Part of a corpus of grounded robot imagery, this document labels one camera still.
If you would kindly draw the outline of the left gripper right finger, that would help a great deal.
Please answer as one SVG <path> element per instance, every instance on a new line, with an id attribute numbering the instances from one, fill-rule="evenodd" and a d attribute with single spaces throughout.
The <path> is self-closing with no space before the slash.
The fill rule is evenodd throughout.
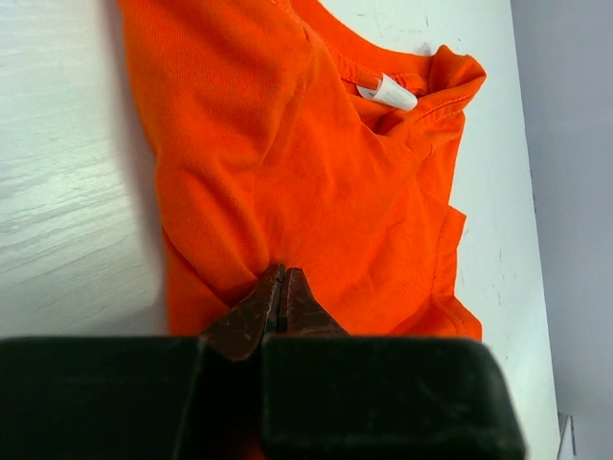
<path id="1" fill-rule="evenodd" d="M 270 459 L 522 459 L 489 349 L 465 338 L 351 336 L 289 269 L 261 343 L 261 443 Z"/>

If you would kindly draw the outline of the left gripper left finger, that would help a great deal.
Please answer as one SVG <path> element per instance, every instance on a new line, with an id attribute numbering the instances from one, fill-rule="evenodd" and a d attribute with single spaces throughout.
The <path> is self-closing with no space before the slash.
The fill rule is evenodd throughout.
<path id="1" fill-rule="evenodd" d="M 203 333 L 1 342 L 5 459 L 261 459 L 260 346 L 285 269 Z"/>

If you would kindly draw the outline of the orange t-shirt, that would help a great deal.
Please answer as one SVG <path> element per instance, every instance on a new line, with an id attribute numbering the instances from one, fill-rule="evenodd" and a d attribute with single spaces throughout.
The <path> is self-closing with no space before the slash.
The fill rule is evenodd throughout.
<path id="1" fill-rule="evenodd" d="M 316 1 L 123 1 L 156 158 L 169 327 L 195 334 L 273 264 L 353 334 L 465 336 L 450 205 L 473 58 L 379 48 Z"/>

